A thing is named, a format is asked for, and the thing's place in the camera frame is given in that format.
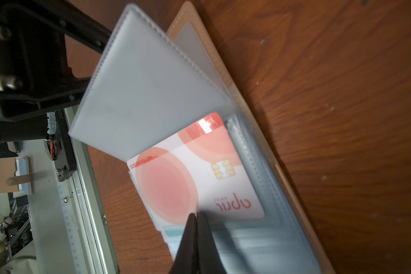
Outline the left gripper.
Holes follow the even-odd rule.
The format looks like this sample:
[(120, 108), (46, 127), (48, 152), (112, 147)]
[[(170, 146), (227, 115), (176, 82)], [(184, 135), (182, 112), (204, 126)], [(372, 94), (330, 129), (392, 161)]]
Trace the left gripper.
[(80, 103), (90, 78), (72, 75), (64, 35), (102, 53), (111, 31), (68, 1), (0, 1), (0, 121)]

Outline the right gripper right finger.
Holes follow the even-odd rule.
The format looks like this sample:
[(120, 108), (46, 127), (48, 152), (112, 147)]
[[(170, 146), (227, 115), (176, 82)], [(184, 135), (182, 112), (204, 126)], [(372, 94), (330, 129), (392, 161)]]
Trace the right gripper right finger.
[(212, 231), (204, 212), (197, 215), (197, 248), (200, 274), (225, 274), (226, 270), (212, 236)]

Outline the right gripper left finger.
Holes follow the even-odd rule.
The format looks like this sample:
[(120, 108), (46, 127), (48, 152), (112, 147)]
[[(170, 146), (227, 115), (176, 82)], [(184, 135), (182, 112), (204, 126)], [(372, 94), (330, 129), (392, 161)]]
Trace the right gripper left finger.
[(198, 224), (194, 213), (189, 214), (180, 246), (170, 274), (197, 274), (198, 272)]

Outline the tan leather card holder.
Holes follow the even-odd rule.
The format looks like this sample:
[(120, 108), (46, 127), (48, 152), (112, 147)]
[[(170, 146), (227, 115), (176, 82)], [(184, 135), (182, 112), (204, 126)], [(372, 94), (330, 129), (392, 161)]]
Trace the tan leather card holder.
[(69, 135), (127, 164), (172, 274), (334, 273), (192, 3), (126, 6)]

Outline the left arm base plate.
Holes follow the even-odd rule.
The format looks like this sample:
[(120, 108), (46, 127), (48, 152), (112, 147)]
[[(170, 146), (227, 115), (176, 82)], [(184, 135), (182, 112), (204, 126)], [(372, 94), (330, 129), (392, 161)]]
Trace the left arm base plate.
[(58, 180), (62, 182), (76, 171), (76, 159), (63, 110), (47, 113), (46, 141), (55, 173)]

